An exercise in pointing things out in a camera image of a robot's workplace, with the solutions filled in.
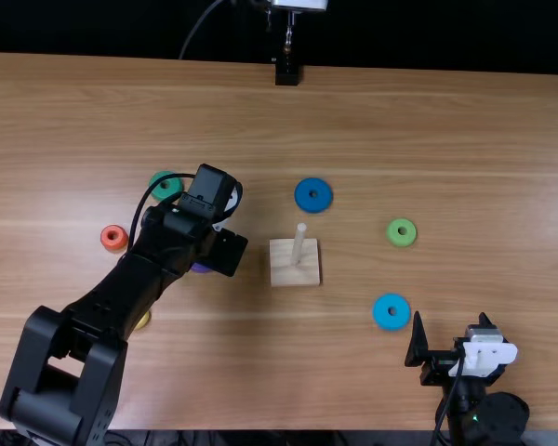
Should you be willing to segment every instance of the wood grain surface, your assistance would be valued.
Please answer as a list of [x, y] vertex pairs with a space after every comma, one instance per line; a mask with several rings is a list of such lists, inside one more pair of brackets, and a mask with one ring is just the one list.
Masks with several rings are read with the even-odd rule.
[[[151, 175], [209, 163], [245, 196], [237, 275], [187, 274], [130, 337], [113, 428], [431, 429], [440, 398], [403, 365], [404, 295], [434, 348], [480, 311], [519, 348], [494, 385], [558, 429], [558, 76], [0, 54], [0, 395], [21, 327], [61, 310], [117, 256]], [[294, 188], [322, 177], [327, 212]], [[391, 246], [388, 223], [418, 227]], [[269, 240], [300, 221], [323, 283], [273, 288]], [[0, 420], [0, 427], [9, 424]]]

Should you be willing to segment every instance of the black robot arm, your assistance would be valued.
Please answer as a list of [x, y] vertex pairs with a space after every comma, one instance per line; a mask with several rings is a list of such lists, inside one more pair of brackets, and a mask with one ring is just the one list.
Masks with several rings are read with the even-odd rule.
[[430, 350], [416, 312], [405, 366], [421, 366], [419, 382], [443, 389], [431, 446], [441, 435], [445, 416], [452, 446], [521, 446], [529, 406], [511, 393], [485, 391], [514, 361], [516, 346], [484, 313], [479, 323], [469, 325], [465, 336], [455, 338], [454, 343], [450, 350]]
[[[118, 402], [126, 341], [140, 318], [196, 261], [235, 273], [247, 239], [214, 226], [235, 210], [226, 206], [241, 191], [233, 177], [202, 164], [188, 192], [145, 211], [136, 243], [93, 290], [60, 313], [38, 308], [23, 328], [0, 416], [40, 444], [102, 444]], [[68, 355], [85, 364], [80, 376], [48, 364]]]

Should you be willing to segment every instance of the red ring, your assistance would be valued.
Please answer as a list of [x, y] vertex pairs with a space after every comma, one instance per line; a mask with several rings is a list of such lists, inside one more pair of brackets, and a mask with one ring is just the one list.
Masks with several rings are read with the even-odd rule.
[[126, 231], [117, 226], [106, 226], [101, 232], [101, 244], [108, 251], [117, 251], [122, 249], [128, 243], [128, 234]]

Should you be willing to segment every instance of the wooden base block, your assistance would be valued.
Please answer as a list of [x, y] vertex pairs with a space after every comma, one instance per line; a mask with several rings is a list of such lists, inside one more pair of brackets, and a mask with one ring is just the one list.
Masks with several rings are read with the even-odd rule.
[[270, 242], [271, 286], [318, 286], [320, 262], [318, 241], [306, 239], [301, 246], [301, 260], [290, 264], [294, 239], [275, 239]]

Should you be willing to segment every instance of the cable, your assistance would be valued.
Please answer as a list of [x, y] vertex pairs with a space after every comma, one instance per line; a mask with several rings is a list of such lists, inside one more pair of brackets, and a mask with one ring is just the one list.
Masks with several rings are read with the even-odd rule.
[[145, 436], [145, 442], [142, 443], [142, 446], [147, 446], [147, 443], [149, 442], [149, 438], [151, 437], [151, 431], [147, 431], [147, 435]]
[[440, 426], [443, 425], [443, 421], [445, 420], [446, 414], [448, 413], [448, 408], [450, 407], [450, 401], [455, 396], [455, 392], [457, 391], [457, 387], [458, 387], [458, 382], [460, 381], [460, 378], [463, 375], [464, 363], [465, 363], [465, 350], [461, 350], [461, 356], [458, 359], [457, 376], [455, 376], [455, 381], [453, 381], [453, 386], [450, 388], [450, 392], [448, 392], [448, 397], [446, 397], [445, 405], [443, 406], [443, 411], [440, 413], [440, 416], [438, 417], [438, 421], [436, 422], [436, 426], [434, 427], [434, 431], [432, 432], [432, 439], [430, 440], [430, 446], [436, 446], [436, 440], [438, 439], [438, 434], [440, 434]]
[[438, 441], [440, 441], [443, 446], [448, 446], [450, 444], [442, 432], [438, 432]]
[[130, 251], [130, 249], [132, 249], [132, 246], [134, 246], [134, 236], [137, 233], [137, 226], [139, 224], [140, 213], [142, 212], [142, 207], [145, 205], [145, 202], [149, 198], [149, 195], [151, 194], [151, 192], [155, 190], [157, 186], [159, 186], [159, 183], [172, 178], [194, 178], [194, 175], [193, 174], [163, 175], [162, 177], [156, 179], [151, 186], [149, 186], [149, 188], [142, 195], [142, 198], [139, 201], [139, 205], [137, 206], [137, 211], [134, 213], [134, 217], [132, 218], [132, 224], [130, 225], [130, 233], [128, 234], [128, 246], [126, 248], [127, 253]]
[[223, 3], [223, 0], [215, 0], [213, 3], [209, 5], [207, 9], [205, 9], [205, 12], [203, 12], [201, 17], [199, 17], [199, 19], [194, 24], [193, 28], [188, 33], [188, 36], [184, 41], [184, 45], [182, 46], [182, 50], [179, 52], [178, 60], [184, 59], [184, 53], [186, 53], [186, 48], [188, 47], [188, 44], [190, 43], [190, 41], [193, 39], [194, 35], [198, 31], [198, 28], [201, 26], [201, 23], [203, 23], [203, 21], [205, 21], [206, 19], [206, 16], [208, 16], [210, 12], [216, 7], [218, 7], [221, 3]]

